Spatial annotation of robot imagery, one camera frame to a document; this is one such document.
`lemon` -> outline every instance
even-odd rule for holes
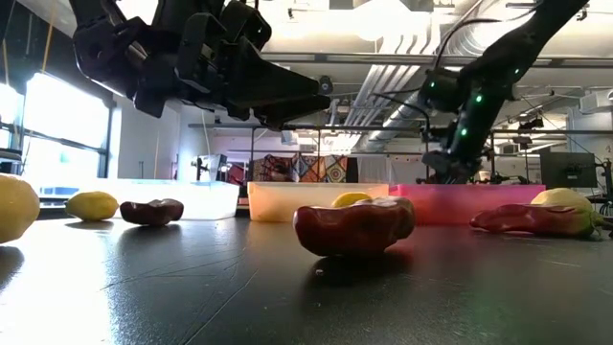
[[[0,243],[19,239],[38,218],[40,201],[30,184],[0,173]]]
[[[589,213],[593,211],[590,200],[568,188],[555,188],[541,192],[533,199],[531,204],[573,207]]]
[[[105,192],[79,193],[66,202],[66,213],[83,221],[101,221],[115,215],[119,204]]]
[[[338,198],[336,198],[336,200],[332,202],[332,207],[334,208],[347,207],[347,206],[353,205],[357,201],[370,200],[370,199],[372,199],[370,195],[367,195],[366,193],[362,193],[362,192],[344,193],[342,195],[339,195]]]

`toy pepper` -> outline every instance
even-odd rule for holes
[[[596,212],[579,207],[504,205],[484,211],[470,221],[492,233],[529,232],[541,236],[587,238],[607,222]]]
[[[149,226],[164,226],[180,220],[184,206],[174,199],[152,200],[149,203],[124,202],[120,208],[125,221]]]
[[[415,227],[413,204],[386,196],[341,208],[301,207],[294,214],[300,244],[319,256],[373,256],[406,239]]]

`window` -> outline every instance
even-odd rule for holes
[[[55,181],[103,177],[109,111],[102,100],[42,74],[27,86],[24,177],[43,184],[41,196],[63,196],[57,188],[68,186]]]
[[[0,149],[7,149],[11,142],[11,134],[6,129],[0,129]]]
[[[28,81],[26,129],[100,148],[106,137],[108,108],[76,87],[42,74]]]
[[[19,98],[15,90],[5,84],[0,84],[0,121],[3,124],[9,125],[15,120]]]
[[[11,133],[9,125],[12,125],[17,117],[21,96],[5,84],[0,84],[0,149],[11,148]]]
[[[100,154],[26,136],[23,176],[36,181],[79,181],[98,176]]]

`plastic vegetable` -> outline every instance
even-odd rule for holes
[[[585,196],[568,188],[539,193],[532,205],[506,205],[485,211],[470,225],[490,232],[523,231],[537,235],[587,238],[609,223]]]
[[[66,202],[66,213],[83,221],[110,219],[119,204],[115,197],[105,192],[79,193]]]
[[[372,256],[415,227],[411,201],[396,196],[365,199],[344,208],[301,207],[294,214],[300,244],[319,256]]]
[[[125,221],[149,226],[164,226],[183,216],[183,204],[174,199],[153,200],[149,203],[124,202],[120,206]]]
[[[39,212],[32,186],[18,176],[0,173],[0,243],[23,236]]]
[[[371,199],[373,198],[370,195],[367,195],[366,193],[361,193],[361,192],[344,193],[340,195],[338,198],[336,198],[334,202],[332,202],[332,207],[333,208],[347,207],[347,206],[353,205],[357,201],[371,200]]]
[[[505,205],[484,211],[470,225],[492,233],[529,232],[544,236],[588,238],[607,224],[601,215],[580,207]]]

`red bell pepper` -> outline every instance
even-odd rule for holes
[[[402,197],[361,200],[344,208],[301,207],[294,214],[300,244],[319,256],[372,256],[415,227],[411,202]]]

